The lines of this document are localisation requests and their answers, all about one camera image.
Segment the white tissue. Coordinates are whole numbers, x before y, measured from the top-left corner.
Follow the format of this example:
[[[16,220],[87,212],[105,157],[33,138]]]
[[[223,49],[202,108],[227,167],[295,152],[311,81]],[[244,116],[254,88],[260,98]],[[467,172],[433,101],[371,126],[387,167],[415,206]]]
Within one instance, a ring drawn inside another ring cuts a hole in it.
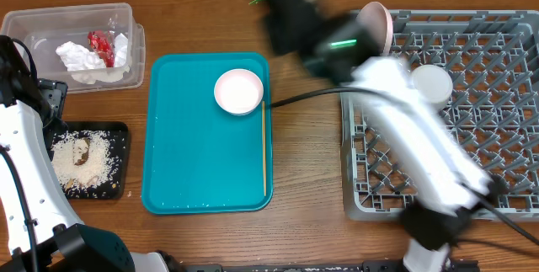
[[[128,38],[119,33],[113,35],[113,45],[115,53],[115,63],[113,67],[107,67],[103,60],[89,48],[68,41],[56,48],[56,54],[60,57],[62,63],[69,72],[72,72],[72,78],[84,84],[95,84],[97,81],[103,83],[116,83],[123,78],[124,72],[128,69],[122,69],[127,63]]]

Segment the red snack wrapper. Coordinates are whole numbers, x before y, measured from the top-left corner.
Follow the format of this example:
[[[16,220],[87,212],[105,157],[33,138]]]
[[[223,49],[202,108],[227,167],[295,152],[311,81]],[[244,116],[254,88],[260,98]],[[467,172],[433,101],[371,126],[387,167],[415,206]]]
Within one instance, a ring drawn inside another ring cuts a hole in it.
[[[88,43],[107,67],[113,67],[115,53],[113,35],[109,31],[96,30],[88,33]]]

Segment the food scraps rice pile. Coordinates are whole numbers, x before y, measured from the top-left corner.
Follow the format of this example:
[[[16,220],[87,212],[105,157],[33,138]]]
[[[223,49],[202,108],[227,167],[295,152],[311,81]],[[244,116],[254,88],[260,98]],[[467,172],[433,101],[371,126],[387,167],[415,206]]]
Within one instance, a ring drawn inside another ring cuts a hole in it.
[[[106,131],[73,131],[54,141],[52,166],[64,190],[98,188],[111,180],[121,159]]]

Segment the black rectangular tray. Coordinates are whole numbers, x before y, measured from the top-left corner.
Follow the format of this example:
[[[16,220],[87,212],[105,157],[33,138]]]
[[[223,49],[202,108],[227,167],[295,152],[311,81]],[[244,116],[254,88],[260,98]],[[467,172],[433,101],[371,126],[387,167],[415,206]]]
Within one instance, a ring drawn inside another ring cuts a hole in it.
[[[119,199],[131,134],[118,121],[72,121],[47,138],[47,151],[68,199]]]

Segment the large pink plate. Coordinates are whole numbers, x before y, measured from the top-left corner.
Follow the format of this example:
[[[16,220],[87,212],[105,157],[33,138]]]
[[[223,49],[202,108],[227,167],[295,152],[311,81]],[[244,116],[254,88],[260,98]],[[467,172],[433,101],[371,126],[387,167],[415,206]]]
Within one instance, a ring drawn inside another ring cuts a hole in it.
[[[381,49],[381,54],[387,56],[393,36],[392,16],[389,11],[379,2],[370,2],[359,11],[356,19],[371,33]]]

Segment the wooden chopstick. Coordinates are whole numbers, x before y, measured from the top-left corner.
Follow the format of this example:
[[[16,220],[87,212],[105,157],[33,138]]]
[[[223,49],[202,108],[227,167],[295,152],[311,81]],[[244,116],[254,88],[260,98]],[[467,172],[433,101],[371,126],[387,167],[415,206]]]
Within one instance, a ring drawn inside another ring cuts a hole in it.
[[[266,178],[266,126],[265,126],[265,101],[261,101],[261,134],[262,134],[262,179],[264,197],[267,195],[267,178]]]

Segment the grey bowl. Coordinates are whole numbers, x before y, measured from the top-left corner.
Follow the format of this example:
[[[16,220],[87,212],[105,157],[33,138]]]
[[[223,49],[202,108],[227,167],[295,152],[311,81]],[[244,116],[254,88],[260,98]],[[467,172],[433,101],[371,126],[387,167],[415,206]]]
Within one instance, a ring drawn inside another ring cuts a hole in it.
[[[453,91],[453,82],[444,68],[435,65],[423,65],[411,72],[414,87],[438,111],[449,103]]]

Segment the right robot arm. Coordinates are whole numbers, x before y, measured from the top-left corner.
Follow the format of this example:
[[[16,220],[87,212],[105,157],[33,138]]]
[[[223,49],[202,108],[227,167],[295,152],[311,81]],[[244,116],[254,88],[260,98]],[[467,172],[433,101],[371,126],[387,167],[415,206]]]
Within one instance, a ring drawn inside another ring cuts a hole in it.
[[[265,0],[273,50],[296,52],[315,77],[349,93],[369,126],[387,141],[417,195],[400,214],[411,237],[407,271],[442,271],[472,215],[499,193],[498,184],[457,144],[436,109],[413,86],[405,62],[384,56],[377,32],[344,13],[332,18],[307,0]]]

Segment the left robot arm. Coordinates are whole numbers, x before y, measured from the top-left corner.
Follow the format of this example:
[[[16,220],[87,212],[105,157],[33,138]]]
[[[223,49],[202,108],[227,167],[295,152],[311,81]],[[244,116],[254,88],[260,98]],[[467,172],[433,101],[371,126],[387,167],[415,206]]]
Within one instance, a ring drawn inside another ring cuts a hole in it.
[[[20,40],[1,38],[1,204],[11,259],[3,271],[173,271],[160,252],[132,253],[86,226],[68,203],[47,149],[65,128],[67,85],[39,79]]]

